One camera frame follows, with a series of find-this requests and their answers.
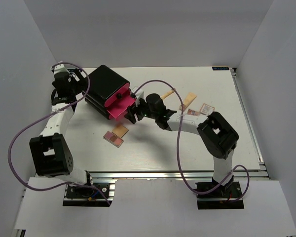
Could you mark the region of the black pink drawer organizer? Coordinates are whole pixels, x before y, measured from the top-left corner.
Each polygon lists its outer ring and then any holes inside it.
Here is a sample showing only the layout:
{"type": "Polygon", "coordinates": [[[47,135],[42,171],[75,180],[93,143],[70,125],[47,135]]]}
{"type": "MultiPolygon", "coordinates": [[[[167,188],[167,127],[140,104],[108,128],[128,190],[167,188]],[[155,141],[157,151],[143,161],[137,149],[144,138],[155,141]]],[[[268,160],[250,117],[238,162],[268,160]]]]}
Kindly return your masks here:
{"type": "Polygon", "coordinates": [[[89,78],[90,88],[85,101],[102,116],[109,119],[105,102],[115,94],[121,98],[123,93],[130,90],[130,82],[106,65],[101,65],[91,72],[89,78]]]}

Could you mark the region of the beige foundation tube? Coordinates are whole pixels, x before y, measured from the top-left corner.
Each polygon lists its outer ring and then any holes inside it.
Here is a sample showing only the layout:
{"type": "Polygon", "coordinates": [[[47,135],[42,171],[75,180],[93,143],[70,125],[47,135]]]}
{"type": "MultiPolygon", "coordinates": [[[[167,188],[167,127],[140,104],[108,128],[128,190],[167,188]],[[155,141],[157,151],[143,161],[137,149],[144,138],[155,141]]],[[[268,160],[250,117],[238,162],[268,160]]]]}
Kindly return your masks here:
{"type": "Polygon", "coordinates": [[[197,95],[193,92],[189,92],[183,100],[183,104],[179,106],[179,109],[184,111],[194,101],[195,98],[197,98],[197,95]]]}

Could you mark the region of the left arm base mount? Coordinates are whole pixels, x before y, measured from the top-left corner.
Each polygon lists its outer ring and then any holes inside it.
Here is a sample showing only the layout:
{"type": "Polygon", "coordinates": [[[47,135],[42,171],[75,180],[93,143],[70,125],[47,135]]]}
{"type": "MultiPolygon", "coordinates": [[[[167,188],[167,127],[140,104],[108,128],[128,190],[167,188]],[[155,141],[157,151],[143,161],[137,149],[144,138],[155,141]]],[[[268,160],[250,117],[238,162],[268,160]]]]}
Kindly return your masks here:
{"type": "MultiPolygon", "coordinates": [[[[96,179],[93,183],[97,187],[109,203],[112,203],[115,191],[116,180],[100,180],[96,179]]],[[[76,186],[66,186],[63,206],[68,207],[109,207],[107,201],[96,189],[81,188],[76,186]]]]}

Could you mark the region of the beige concealer tube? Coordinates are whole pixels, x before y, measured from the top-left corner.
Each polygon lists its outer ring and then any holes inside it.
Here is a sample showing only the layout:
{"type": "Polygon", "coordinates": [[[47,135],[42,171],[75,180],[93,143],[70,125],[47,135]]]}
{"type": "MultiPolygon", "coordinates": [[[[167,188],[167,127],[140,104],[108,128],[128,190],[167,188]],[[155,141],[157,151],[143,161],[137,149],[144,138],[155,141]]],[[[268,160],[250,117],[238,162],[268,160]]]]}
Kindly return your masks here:
{"type": "Polygon", "coordinates": [[[171,94],[173,94],[175,92],[174,89],[171,89],[169,91],[167,91],[166,93],[164,93],[163,95],[160,96],[160,98],[163,100],[165,98],[167,98],[168,96],[170,96],[171,94]]]}

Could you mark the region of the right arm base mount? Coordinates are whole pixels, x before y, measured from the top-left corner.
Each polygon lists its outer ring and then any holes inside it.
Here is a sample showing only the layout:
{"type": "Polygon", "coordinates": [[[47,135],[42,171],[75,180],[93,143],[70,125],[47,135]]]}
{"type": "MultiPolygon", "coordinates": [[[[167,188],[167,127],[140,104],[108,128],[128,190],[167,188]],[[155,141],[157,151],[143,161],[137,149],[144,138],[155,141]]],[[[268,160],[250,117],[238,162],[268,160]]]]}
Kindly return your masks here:
{"type": "Polygon", "coordinates": [[[228,210],[228,209],[244,209],[242,198],[242,190],[239,182],[233,182],[229,189],[223,193],[217,189],[206,195],[197,195],[198,210],[228,210]]]}

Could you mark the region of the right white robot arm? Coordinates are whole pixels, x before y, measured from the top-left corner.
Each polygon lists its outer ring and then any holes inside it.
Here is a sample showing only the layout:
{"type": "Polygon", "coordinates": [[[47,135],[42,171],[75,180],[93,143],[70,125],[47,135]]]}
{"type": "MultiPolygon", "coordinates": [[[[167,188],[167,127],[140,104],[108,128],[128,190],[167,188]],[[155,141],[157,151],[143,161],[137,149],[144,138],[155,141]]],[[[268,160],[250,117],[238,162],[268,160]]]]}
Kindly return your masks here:
{"type": "Polygon", "coordinates": [[[150,118],[163,130],[199,135],[207,151],[213,156],[213,192],[219,197],[230,192],[234,180],[232,157],[239,135],[220,113],[212,112],[208,116],[182,115],[167,109],[156,93],[148,95],[146,99],[131,93],[131,98],[136,101],[127,108],[125,118],[132,123],[150,118]]]}

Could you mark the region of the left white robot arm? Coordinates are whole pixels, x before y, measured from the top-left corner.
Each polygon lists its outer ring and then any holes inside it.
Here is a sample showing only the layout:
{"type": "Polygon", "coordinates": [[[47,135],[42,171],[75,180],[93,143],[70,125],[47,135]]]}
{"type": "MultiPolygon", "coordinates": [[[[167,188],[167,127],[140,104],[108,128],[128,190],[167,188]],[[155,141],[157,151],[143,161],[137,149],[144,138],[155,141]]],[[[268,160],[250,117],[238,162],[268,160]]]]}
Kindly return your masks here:
{"type": "Polygon", "coordinates": [[[31,138],[29,145],[38,176],[58,178],[78,184],[77,191],[83,197],[94,193],[90,174],[74,165],[73,155],[65,140],[65,133],[77,106],[76,96],[87,89],[88,81],[81,70],[71,73],[64,64],[52,69],[54,91],[51,95],[53,115],[38,137],[31,138]]]}

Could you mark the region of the pink drawer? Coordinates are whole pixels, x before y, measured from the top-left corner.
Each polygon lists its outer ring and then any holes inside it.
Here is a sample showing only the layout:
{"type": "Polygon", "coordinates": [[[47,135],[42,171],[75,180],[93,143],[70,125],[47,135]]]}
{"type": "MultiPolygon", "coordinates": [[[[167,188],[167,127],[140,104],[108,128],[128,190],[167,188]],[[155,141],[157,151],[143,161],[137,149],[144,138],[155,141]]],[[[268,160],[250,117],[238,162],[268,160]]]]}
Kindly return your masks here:
{"type": "Polygon", "coordinates": [[[136,101],[136,98],[132,97],[131,94],[132,92],[127,90],[121,95],[121,98],[118,98],[117,94],[115,94],[105,102],[109,119],[120,120],[127,114],[127,108],[132,106],[136,101]]]}

